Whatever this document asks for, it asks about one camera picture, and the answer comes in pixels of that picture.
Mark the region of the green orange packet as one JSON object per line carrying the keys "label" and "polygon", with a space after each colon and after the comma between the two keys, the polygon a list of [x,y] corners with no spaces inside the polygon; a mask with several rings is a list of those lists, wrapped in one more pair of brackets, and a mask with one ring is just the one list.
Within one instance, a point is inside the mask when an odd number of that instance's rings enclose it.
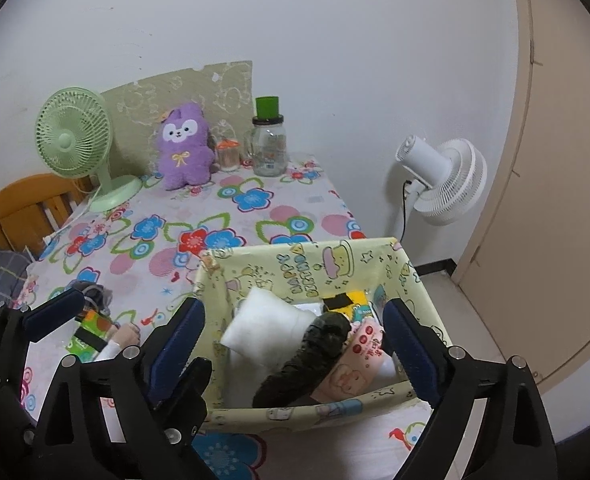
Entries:
{"label": "green orange packet", "polygon": [[80,362],[92,362],[108,345],[117,331],[117,325],[107,316],[88,310],[78,322],[77,328],[65,349],[77,356]]}

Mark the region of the dark grey drawstring pouch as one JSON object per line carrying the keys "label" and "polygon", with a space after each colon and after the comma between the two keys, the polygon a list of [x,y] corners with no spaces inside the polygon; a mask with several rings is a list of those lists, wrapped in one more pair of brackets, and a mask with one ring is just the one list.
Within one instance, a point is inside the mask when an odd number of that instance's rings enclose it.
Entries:
{"label": "dark grey drawstring pouch", "polygon": [[111,315],[110,305],[113,300],[111,289],[88,281],[74,281],[71,284],[71,288],[78,290],[84,296],[85,304],[82,308],[82,316],[85,316],[89,311],[94,311],[104,316]]}

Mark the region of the white soft pillow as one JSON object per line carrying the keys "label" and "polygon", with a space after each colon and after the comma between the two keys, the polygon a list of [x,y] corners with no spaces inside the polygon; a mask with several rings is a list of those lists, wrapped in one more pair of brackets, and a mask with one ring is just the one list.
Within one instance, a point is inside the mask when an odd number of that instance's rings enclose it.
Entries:
{"label": "white soft pillow", "polygon": [[301,345],[317,316],[288,304],[267,289],[253,287],[225,329],[220,343],[255,364],[276,370]]}

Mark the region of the floral tablecloth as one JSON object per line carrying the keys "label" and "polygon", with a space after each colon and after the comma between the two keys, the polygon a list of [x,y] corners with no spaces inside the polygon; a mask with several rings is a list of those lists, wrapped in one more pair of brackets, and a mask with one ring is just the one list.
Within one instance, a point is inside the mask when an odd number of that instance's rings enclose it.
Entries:
{"label": "floral tablecloth", "polygon": [[[204,252],[248,246],[368,238],[311,157],[278,178],[242,168],[201,186],[166,191],[151,174],[128,202],[102,214],[76,211],[27,271],[19,304],[36,307],[74,281],[113,292],[111,318],[143,335],[195,296]],[[204,428],[193,445],[222,479],[389,479],[429,419],[413,398],[389,412],[345,424],[260,434]]]}

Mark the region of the dark green rolled cloth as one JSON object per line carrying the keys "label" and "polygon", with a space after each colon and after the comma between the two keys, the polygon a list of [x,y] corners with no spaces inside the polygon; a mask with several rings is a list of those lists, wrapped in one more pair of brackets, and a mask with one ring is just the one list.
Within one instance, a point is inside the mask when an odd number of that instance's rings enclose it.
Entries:
{"label": "dark green rolled cloth", "polygon": [[260,385],[252,408],[286,408],[311,396],[342,356],[350,330],[342,313],[329,311],[315,318],[296,353]]}

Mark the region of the beige door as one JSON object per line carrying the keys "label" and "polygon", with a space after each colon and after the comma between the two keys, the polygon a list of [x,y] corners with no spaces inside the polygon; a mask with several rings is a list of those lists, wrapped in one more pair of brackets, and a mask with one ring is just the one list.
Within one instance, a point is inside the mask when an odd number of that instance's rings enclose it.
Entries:
{"label": "beige door", "polygon": [[456,278],[501,353],[549,391],[590,360],[590,14],[516,2],[511,126]]}

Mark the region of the pink printed packet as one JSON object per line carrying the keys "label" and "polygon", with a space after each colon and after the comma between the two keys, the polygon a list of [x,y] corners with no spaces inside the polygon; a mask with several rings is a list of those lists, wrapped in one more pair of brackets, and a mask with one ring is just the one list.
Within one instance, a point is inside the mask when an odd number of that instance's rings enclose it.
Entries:
{"label": "pink printed packet", "polygon": [[312,399],[318,403],[330,403],[365,393],[384,363],[383,335],[379,322],[365,318],[349,338],[344,353],[331,372],[313,390]]}

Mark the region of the yellow black sponge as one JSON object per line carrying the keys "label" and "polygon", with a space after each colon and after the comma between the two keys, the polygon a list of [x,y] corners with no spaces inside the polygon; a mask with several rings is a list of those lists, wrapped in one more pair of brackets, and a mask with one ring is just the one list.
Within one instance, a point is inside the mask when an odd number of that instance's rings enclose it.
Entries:
{"label": "yellow black sponge", "polygon": [[372,315],[371,306],[363,290],[342,292],[334,297],[324,298],[324,311],[345,315],[351,323],[361,322]]}

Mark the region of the green desk fan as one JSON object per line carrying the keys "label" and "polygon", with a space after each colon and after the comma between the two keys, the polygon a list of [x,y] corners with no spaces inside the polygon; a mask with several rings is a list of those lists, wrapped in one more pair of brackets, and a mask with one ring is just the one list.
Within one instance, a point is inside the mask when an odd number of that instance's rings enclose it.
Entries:
{"label": "green desk fan", "polygon": [[35,142],[42,161],[58,176],[97,178],[99,189],[89,202],[93,212],[120,206],[142,188],[135,176],[110,174],[113,127],[105,99],[96,92],[68,87],[49,96],[36,119]]}

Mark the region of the yellow fabric storage box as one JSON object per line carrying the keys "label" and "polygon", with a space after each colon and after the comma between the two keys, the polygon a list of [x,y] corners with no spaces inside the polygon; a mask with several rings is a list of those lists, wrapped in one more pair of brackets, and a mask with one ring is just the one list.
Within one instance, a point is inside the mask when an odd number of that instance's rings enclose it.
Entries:
{"label": "yellow fabric storage box", "polygon": [[413,398],[385,304],[400,299],[441,340],[444,323],[393,238],[204,252],[194,293],[213,365],[204,429],[305,430],[380,415]]}

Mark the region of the purple plush toy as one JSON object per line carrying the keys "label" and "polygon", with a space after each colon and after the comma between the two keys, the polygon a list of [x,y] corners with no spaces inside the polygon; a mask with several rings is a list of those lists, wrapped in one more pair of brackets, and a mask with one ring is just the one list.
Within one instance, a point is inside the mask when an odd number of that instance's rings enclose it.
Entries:
{"label": "purple plush toy", "polygon": [[202,107],[184,103],[159,125],[157,133],[157,170],[166,191],[210,181],[215,153],[208,146],[209,129]]}

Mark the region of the white standing fan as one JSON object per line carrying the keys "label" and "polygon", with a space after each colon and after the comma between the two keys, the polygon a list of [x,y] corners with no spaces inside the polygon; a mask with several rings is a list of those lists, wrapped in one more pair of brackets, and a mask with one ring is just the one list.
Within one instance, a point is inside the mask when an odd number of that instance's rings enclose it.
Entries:
{"label": "white standing fan", "polygon": [[395,157],[413,176],[402,184],[399,240],[406,235],[412,212],[431,226],[449,226],[476,205],[486,186],[486,159],[466,139],[448,140],[433,148],[419,136],[408,136]]}

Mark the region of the toothpick holder orange lid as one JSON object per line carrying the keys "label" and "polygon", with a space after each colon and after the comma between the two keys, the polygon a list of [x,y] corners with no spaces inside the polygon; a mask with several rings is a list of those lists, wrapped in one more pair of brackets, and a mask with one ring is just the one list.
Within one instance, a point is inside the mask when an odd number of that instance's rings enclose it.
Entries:
{"label": "toothpick holder orange lid", "polygon": [[240,166],[240,143],[223,139],[216,144],[218,164],[221,171],[234,171]]}

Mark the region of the glass jar green lid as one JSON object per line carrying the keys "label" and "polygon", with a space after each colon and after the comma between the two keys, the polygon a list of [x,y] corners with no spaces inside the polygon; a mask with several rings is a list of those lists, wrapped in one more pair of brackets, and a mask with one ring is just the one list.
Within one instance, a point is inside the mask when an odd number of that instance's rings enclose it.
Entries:
{"label": "glass jar green lid", "polygon": [[249,130],[247,154],[256,176],[278,177],[285,173],[287,154],[284,117],[277,96],[259,96],[255,100],[253,128]]}

